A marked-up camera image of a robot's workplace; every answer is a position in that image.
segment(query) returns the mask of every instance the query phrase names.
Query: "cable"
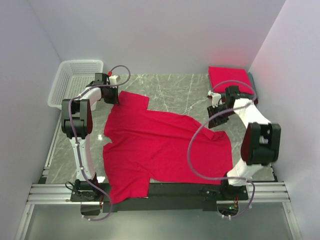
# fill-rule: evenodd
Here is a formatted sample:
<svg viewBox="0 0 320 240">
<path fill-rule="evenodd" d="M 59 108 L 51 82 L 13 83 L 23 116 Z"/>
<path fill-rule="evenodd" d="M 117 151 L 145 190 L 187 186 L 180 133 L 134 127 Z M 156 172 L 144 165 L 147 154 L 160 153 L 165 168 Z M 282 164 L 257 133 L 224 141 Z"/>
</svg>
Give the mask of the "cable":
<svg viewBox="0 0 320 240">
<path fill-rule="evenodd" d="M 111 197 L 109 196 L 109 194 L 106 193 L 104 190 L 102 190 L 100 187 L 98 187 L 98 186 L 94 185 L 92 182 L 90 182 L 89 179 L 88 179 L 88 177 L 87 177 L 87 175 L 85 174 L 85 169 L 84 169 L 83 162 L 82 162 L 82 159 L 81 159 L 81 154 L 80 154 L 80 147 L 79 147 L 78 136 L 77 136 L 76 128 L 75 128 L 74 121 L 73 121 L 73 118 L 72 118 L 71 104 L 72 104 L 72 102 L 73 102 L 74 100 L 77 100 L 77 99 L 82 98 L 83 95 L 85 95 L 86 93 L 88 93 L 88 92 L 89 92 L 90 90 L 92 90 L 92 89 L 100 88 L 100 87 L 118 87 L 118 86 L 121 86 L 121 85 L 126 84 L 126 83 L 129 81 L 130 77 L 131 77 L 131 72 L 130 72 L 129 68 L 127 68 L 125 65 L 117 65 L 117 66 L 113 67 L 110 72 L 112 72 L 114 69 L 119 68 L 119 67 L 123 67 L 123 68 L 125 68 L 125 69 L 128 71 L 128 77 L 126 78 L 126 80 L 125 80 L 124 82 L 119 83 L 119 84 L 114 84 L 114 85 L 108 85 L 108 84 L 103 85 L 103 84 L 102 84 L 102 85 L 92 86 L 92 87 L 90 87 L 90 88 L 87 88 L 85 91 L 83 91 L 83 92 L 82 92 L 81 94 L 79 94 L 78 96 L 71 98 L 70 101 L 69 101 L 69 104 L 68 104 L 68 112 L 69 112 L 70 125 L 71 125 L 72 132 L 73 132 L 73 135 L 74 135 L 74 138 L 75 138 L 76 152 L 77 152 L 77 155 L 78 155 L 78 161 L 79 161 L 79 167 L 80 167 L 80 169 L 81 169 L 81 173 L 82 173 L 84 179 L 86 180 L 86 182 L 87 182 L 89 185 L 91 185 L 93 188 L 97 189 L 97 190 L 100 191 L 102 194 L 104 194 L 104 195 L 109 199 L 109 202 L 110 202 L 110 210 L 109 210 L 109 212 L 108 212 L 105 216 L 103 216 L 103 217 L 101 217 L 101 218 L 89 218 L 89 217 L 87 217 L 87 216 L 84 216 L 84 218 L 87 219 L 87 220 L 89 220 L 89 221 L 100 221 L 100 220 L 104 220 L 104 219 L 106 219 L 107 217 L 109 217 L 109 215 L 110 215 L 110 214 L 112 213 L 112 211 L 113 211 L 113 206 L 114 206 L 114 204 L 113 204 L 112 199 L 111 199 Z"/>
<path fill-rule="evenodd" d="M 252 90 L 252 92 L 254 93 L 254 96 L 253 96 L 253 100 L 252 102 L 254 102 L 256 99 L 257 99 L 257 93 L 256 91 L 248 84 L 244 83 L 244 82 L 241 82 L 241 81 L 238 81 L 238 80 L 227 80 L 227 81 L 223 81 L 223 82 L 220 82 L 218 83 L 215 87 L 212 88 L 212 91 L 215 90 L 215 88 L 217 88 L 218 86 L 220 86 L 221 84 L 225 84 L 225 83 L 238 83 L 238 84 L 242 84 L 242 85 L 245 85 L 247 86 L 248 88 L 250 88 Z M 230 176 L 230 177 L 209 177 L 209 176 L 205 176 L 205 175 L 202 175 L 201 173 L 197 172 L 194 167 L 192 166 L 192 163 L 191 163 L 191 158 L 190 158 L 190 152 L 191 152 L 191 147 L 192 147 L 192 144 L 194 143 L 195 141 L 195 138 L 196 136 L 199 134 L 199 132 L 207 125 L 208 122 L 210 122 L 211 120 L 215 119 L 216 117 L 219 117 L 223 114 L 227 114 L 227 113 L 230 113 L 230 112 L 234 112 L 235 110 L 240 110 L 240 109 L 244 109 L 244 108 L 247 108 L 249 107 L 249 105 L 252 104 L 252 102 L 248 102 L 246 105 L 244 106 L 239 106 L 239 107 L 235 107 L 235 108 L 228 108 L 226 110 L 223 110 L 223 111 L 220 111 L 220 112 L 217 112 L 216 114 L 212 115 L 204 124 L 202 124 L 198 129 L 197 131 L 195 131 L 194 135 L 192 136 L 191 140 L 190 140 L 190 143 L 189 143 L 189 146 L 188 146 L 188 150 L 187 150 L 187 153 L 186 153 L 186 157 L 187 157 L 187 161 L 188 161 L 188 165 L 190 167 L 190 169 L 192 170 L 192 172 L 194 174 L 196 174 L 198 177 L 202 178 L 202 179 L 206 179 L 206 180 L 211 180 L 211 181 L 217 181 L 217 180 L 229 180 L 229 179 L 238 179 L 238 180 L 243 180 L 243 181 L 246 181 L 247 183 L 250 183 L 252 185 L 252 195 L 251 195 L 251 198 L 249 200 L 249 203 L 245 206 L 245 208 L 238 212 L 236 215 L 234 216 L 231 216 L 231 218 L 236 218 L 238 217 L 239 215 L 241 215 L 242 213 L 244 213 L 251 205 L 253 199 L 254 199 L 254 196 L 255 196 L 255 191 L 256 191 L 256 186 L 255 184 L 245 178 L 245 177 L 239 177 L 239 176 Z"/>
<path fill-rule="evenodd" d="M 68 187 L 67 184 L 70 184 L 72 186 L 72 188 L 74 188 L 75 185 L 70 181 L 66 181 L 64 184 L 67 189 L 71 190 L 71 192 L 74 192 L 74 190 L 72 188 Z"/>
</svg>

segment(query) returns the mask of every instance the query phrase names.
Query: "folded red cloth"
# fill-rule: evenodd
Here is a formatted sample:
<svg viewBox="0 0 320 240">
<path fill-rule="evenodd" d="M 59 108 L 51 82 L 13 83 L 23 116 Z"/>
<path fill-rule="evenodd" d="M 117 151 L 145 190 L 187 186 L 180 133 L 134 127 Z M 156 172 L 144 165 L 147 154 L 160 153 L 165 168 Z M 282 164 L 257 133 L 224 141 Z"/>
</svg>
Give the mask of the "folded red cloth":
<svg viewBox="0 0 320 240">
<path fill-rule="evenodd" d="M 252 87 L 248 74 L 244 69 L 210 66 L 208 74 L 212 87 L 227 80 L 237 80 Z M 235 82 L 223 83 L 217 86 L 214 89 L 214 92 L 224 94 L 226 92 L 226 88 L 231 85 L 238 85 L 240 92 L 243 94 L 254 94 L 254 92 L 247 86 Z"/>
<path fill-rule="evenodd" d="M 187 115 L 147 110 L 149 98 L 122 91 L 119 105 L 108 116 L 104 134 L 112 140 L 103 148 L 110 196 L 147 197 L 150 178 L 161 182 L 219 184 L 195 175 L 187 162 L 191 137 L 200 123 Z M 223 177 L 232 169 L 231 144 L 224 131 L 204 128 L 191 149 L 194 168 L 209 177 Z"/>
</svg>

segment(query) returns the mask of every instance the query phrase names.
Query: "laundry basket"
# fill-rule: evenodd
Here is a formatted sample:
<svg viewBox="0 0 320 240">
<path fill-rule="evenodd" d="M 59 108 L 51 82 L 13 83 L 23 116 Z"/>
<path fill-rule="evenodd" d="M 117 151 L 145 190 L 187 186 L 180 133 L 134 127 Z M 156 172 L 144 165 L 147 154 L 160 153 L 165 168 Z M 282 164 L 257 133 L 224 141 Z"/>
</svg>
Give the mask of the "laundry basket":
<svg viewBox="0 0 320 240">
<path fill-rule="evenodd" d="M 63 99 L 71 99 L 82 93 L 95 80 L 95 73 L 102 73 L 100 60 L 69 60 L 60 63 L 49 94 L 48 105 L 61 110 Z"/>
</svg>

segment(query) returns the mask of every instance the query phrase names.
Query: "table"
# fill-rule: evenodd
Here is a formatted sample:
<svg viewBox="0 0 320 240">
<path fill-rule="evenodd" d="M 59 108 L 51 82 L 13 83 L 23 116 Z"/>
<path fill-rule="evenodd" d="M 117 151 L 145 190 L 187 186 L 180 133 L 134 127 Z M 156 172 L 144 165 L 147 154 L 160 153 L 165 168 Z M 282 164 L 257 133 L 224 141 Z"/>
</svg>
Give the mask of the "table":
<svg viewBox="0 0 320 240">
<path fill-rule="evenodd" d="M 211 100 L 207 98 L 210 89 L 207 74 L 137 74 L 131 80 L 119 87 L 119 91 L 128 91 L 150 98 L 148 109 L 188 115 L 200 123 L 208 119 L 207 107 Z M 113 105 L 99 101 L 96 110 L 92 112 L 93 130 L 90 135 L 92 161 L 100 182 L 108 182 L 103 162 L 103 146 L 110 143 L 103 131 L 108 115 Z M 232 115 L 229 121 L 215 127 L 213 131 L 225 131 L 232 146 L 232 161 L 235 165 L 240 159 L 240 148 L 246 128 L 237 115 Z M 49 159 L 49 172 L 46 184 L 64 184 L 76 180 L 76 162 L 69 139 L 61 127 L 54 136 L 54 147 Z M 271 165 L 261 169 L 253 176 L 254 181 L 274 181 L 275 176 Z"/>
</svg>

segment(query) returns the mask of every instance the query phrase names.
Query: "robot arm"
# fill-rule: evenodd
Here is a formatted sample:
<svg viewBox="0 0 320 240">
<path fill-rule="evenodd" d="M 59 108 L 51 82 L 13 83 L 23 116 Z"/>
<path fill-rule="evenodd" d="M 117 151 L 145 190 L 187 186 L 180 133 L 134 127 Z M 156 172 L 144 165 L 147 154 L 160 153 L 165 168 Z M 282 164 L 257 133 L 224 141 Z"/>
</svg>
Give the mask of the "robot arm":
<svg viewBox="0 0 320 240">
<path fill-rule="evenodd" d="M 227 172 L 226 176 L 249 179 L 264 166 L 278 159 L 281 127 L 266 119 L 256 108 L 252 100 L 240 98 L 237 86 L 226 88 L 225 93 L 225 103 L 219 104 L 221 95 L 209 92 L 209 95 L 212 96 L 212 106 L 207 109 L 209 117 L 225 109 L 242 107 L 248 103 L 250 105 L 217 117 L 209 122 L 209 128 L 227 122 L 231 114 L 237 114 L 240 117 L 246 126 L 241 146 L 241 158 L 233 169 Z M 243 186 L 246 184 L 245 181 L 239 179 L 229 179 L 228 183 L 232 186 Z"/>
<path fill-rule="evenodd" d="M 117 76 L 108 76 L 104 73 L 96 73 L 94 81 L 91 82 L 87 88 L 99 85 L 115 85 L 117 83 Z M 86 177 L 89 180 L 96 178 L 96 170 L 92 162 L 91 151 L 90 151 L 90 134 L 93 129 L 93 119 L 91 110 L 96 108 L 97 101 L 101 98 L 104 99 L 106 103 L 118 104 L 118 88 L 117 87 L 97 87 L 88 91 L 80 99 L 75 100 L 71 104 L 72 114 L 79 113 L 79 116 L 73 116 L 73 124 L 78 136 L 78 146 L 80 148 L 80 154 L 83 164 L 83 169 Z M 61 127 L 62 131 L 69 138 L 72 145 L 75 164 L 76 164 L 76 179 L 80 181 L 86 181 L 82 175 L 80 163 L 78 161 L 77 143 L 73 130 L 71 128 L 69 119 L 69 105 L 70 99 L 64 99 L 61 104 Z"/>
</svg>

